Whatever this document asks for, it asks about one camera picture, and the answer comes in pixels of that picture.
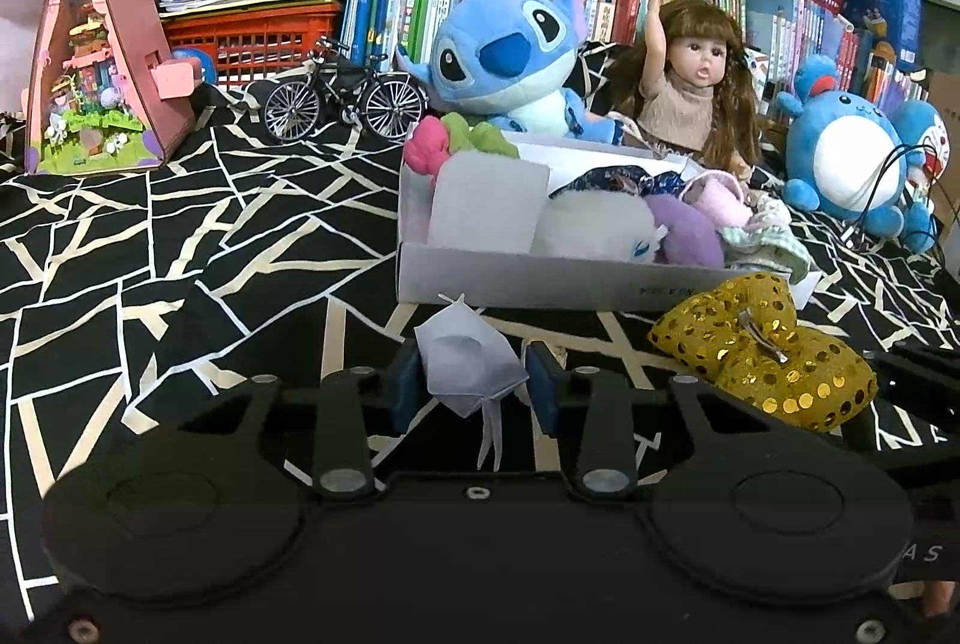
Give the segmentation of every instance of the bicycle wheel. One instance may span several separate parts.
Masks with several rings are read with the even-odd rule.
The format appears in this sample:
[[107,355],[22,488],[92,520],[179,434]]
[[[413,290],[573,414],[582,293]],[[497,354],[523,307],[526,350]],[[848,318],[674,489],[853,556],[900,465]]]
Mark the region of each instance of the bicycle wheel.
[[323,125],[323,101],[309,80],[285,80],[267,96],[260,120],[280,143],[296,143]]
[[424,111],[424,93],[406,73],[373,77],[357,106],[364,130],[391,143],[402,143],[410,128],[424,118]]

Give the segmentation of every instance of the pink toy house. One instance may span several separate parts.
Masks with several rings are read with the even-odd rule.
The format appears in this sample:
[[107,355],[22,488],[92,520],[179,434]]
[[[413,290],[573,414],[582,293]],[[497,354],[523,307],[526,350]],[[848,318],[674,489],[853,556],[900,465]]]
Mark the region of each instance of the pink toy house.
[[27,173],[162,165],[193,124],[197,85],[174,61],[154,0],[47,0],[24,91]]

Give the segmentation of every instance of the white belly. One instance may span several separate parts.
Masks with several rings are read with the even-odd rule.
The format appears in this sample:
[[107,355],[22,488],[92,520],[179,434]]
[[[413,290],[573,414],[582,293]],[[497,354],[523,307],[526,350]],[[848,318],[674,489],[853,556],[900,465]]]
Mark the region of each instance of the white belly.
[[520,106],[507,114],[512,120],[534,135],[553,135],[563,138],[570,128],[566,125],[566,98],[557,90],[546,97]]
[[[827,125],[813,152],[813,179],[820,194],[850,211],[862,211],[880,168],[894,148],[877,123],[843,116]],[[870,208],[888,203],[899,187],[899,160],[885,171]]]

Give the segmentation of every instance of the metal bolt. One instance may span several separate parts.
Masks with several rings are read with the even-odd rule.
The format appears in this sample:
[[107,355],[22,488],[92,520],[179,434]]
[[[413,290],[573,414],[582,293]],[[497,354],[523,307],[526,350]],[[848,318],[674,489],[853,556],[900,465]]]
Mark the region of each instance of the metal bolt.
[[320,486],[330,492],[356,492],[366,484],[366,475],[356,468],[333,468],[320,476]]
[[887,634],[887,628],[880,620],[867,620],[856,629],[857,644],[880,644]]
[[77,644],[97,644],[100,641],[100,629],[89,620],[74,620],[66,631],[70,640]]
[[594,468],[587,471],[581,478],[581,481],[590,492],[605,492],[611,494],[626,489],[630,484],[630,479],[623,471],[615,468]]

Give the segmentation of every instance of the purple plush ball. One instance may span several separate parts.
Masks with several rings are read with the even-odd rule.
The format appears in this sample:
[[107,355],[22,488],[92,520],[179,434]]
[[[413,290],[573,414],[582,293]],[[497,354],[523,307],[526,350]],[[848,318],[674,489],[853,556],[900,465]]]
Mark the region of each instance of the purple plush ball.
[[724,267],[723,248],[706,214],[674,195],[647,195],[656,226],[669,230],[659,253],[669,265]]

